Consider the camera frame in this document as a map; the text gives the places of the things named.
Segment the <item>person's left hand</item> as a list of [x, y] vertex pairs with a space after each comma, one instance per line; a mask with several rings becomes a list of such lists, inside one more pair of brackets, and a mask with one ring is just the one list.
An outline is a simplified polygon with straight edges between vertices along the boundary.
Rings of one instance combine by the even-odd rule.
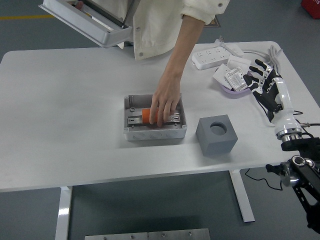
[[149, 123], [161, 127], [172, 115], [180, 99], [181, 74], [163, 73], [152, 96]]

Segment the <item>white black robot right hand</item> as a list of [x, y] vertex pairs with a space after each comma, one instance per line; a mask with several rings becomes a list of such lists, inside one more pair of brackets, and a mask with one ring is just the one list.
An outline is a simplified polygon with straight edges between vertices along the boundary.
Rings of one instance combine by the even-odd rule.
[[294, 117], [294, 108], [285, 80], [267, 63], [256, 59], [258, 67], [249, 69], [258, 74], [245, 74], [243, 79], [255, 99], [267, 110], [266, 116], [275, 127], [275, 136], [286, 142], [302, 137], [302, 127]]

